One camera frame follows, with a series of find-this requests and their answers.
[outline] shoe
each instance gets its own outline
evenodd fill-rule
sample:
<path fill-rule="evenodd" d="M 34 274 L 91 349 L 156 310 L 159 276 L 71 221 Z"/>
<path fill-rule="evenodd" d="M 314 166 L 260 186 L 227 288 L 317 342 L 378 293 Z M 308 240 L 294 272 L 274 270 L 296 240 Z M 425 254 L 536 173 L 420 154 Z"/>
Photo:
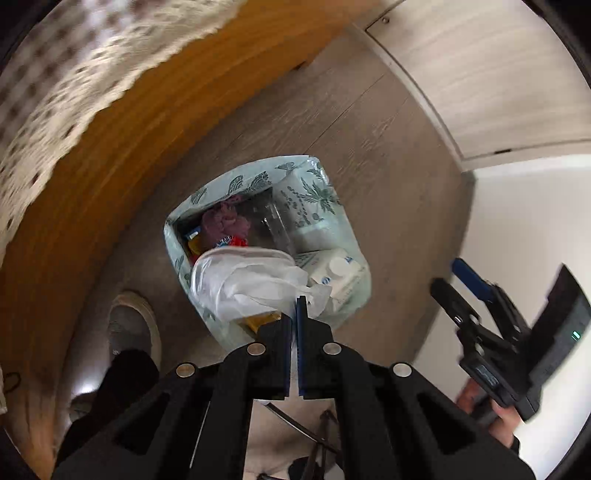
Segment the shoe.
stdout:
<path fill-rule="evenodd" d="M 74 423 L 83 416 L 88 415 L 92 408 L 92 403 L 96 397 L 96 392 L 82 393 L 72 399 L 70 403 L 70 421 Z"/>
<path fill-rule="evenodd" d="M 133 291 L 117 295 L 109 312 L 111 360 L 124 350 L 143 350 L 160 370 L 161 342 L 156 317 L 147 300 Z"/>

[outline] person's hand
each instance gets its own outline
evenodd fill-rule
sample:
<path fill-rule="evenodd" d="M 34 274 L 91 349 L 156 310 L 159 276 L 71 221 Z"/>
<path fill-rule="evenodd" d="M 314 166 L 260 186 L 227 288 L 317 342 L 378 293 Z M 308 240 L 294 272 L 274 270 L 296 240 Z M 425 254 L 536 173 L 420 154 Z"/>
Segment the person's hand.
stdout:
<path fill-rule="evenodd" d="M 464 389 L 457 397 L 456 405 L 468 415 L 474 410 L 476 398 L 482 393 L 480 385 L 473 379 L 469 379 Z M 489 427 L 489 433 L 507 448 L 513 444 L 513 432 L 521 423 L 521 417 L 515 407 L 502 408 L 496 401 L 491 399 L 492 409 L 499 416 Z"/>

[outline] white wall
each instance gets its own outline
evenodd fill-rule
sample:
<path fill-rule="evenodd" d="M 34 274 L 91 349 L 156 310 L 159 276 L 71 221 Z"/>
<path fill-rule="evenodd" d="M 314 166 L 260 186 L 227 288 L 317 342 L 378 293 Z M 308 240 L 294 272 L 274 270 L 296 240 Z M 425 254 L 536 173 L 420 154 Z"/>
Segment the white wall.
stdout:
<path fill-rule="evenodd" d="M 532 323 L 565 263 L 591 298 L 591 155 L 484 168 L 477 177 L 461 256 L 498 283 Z M 453 285 L 497 331 L 484 308 Z M 450 398 L 466 374 L 452 321 L 441 310 L 414 366 Z M 560 462 L 591 412 L 591 333 L 546 384 L 541 410 L 518 428 L 521 454 L 538 480 Z"/>

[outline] white plastic bag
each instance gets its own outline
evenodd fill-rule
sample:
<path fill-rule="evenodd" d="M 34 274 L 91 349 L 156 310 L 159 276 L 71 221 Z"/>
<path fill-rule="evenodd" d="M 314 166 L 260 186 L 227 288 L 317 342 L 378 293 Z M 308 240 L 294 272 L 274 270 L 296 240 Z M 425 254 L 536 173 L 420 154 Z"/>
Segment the white plastic bag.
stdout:
<path fill-rule="evenodd" d="M 294 317 L 296 299 L 306 297 L 308 315 L 317 317 L 331 287 L 307 287 L 308 274 L 279 250 L 221 247 L 205 252 L 191 272 L 191 293 L 219 320 L 279 310 Z"/>

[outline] wooden cabinet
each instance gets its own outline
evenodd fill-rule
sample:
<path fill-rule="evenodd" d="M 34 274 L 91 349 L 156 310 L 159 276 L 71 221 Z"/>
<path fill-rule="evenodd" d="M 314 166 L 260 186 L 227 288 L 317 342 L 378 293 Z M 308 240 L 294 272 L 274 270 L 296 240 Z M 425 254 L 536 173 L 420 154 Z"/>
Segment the wooden cabinet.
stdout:
<path fill-rule="evenodd" d="M 416 82 L 465 169 L 509 149 L 525 160 L 591 140 L 591 90 L 521 0 L 405 0 L 367 32 Z"/>

